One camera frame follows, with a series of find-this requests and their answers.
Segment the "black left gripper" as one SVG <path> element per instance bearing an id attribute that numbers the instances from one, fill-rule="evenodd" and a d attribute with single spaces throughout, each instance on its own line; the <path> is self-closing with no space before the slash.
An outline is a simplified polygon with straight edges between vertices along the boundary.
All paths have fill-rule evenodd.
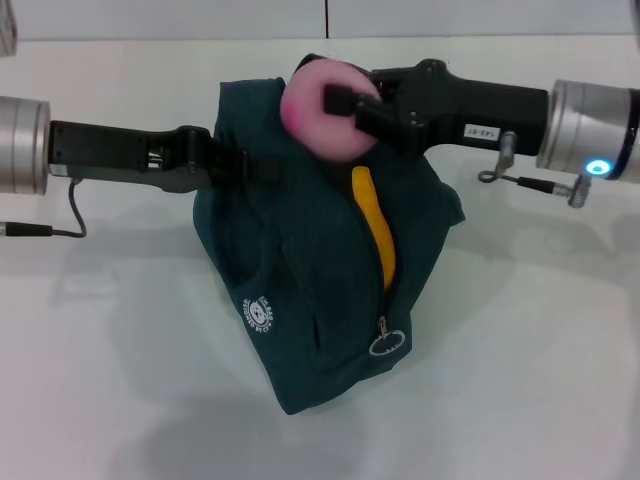
<path id="1" fill-rule="evenodd" d="M 280 162 L 211 141 L 208 130 L 182 126 L 150 132 L 53 121 L 49 131 L 53 175 L 157 187 L 184 194 L 247 182 L 275 185 Z"/>

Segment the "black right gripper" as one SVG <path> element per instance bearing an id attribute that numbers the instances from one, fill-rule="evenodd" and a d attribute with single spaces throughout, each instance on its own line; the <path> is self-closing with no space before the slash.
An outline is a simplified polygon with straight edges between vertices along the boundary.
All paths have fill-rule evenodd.
<path id="1" fill-rule="evenodd" d="M 439 60 L 371 70 L 368 78 L 382 99 L 398 94 L 398 117 L 409 127 L 407 147 L 412 152 L 442 144 L 497 151 L 505 132 L 516 135 L 518 154 L 535 156 L 540 151 L 549 110 L 545 90 L 462 79 Z M 373 96 L 329 84 L 323 108 L 326 114 L 352 118 L 356 130 L 379 141 L 403 145 L 403 125 Z"/>

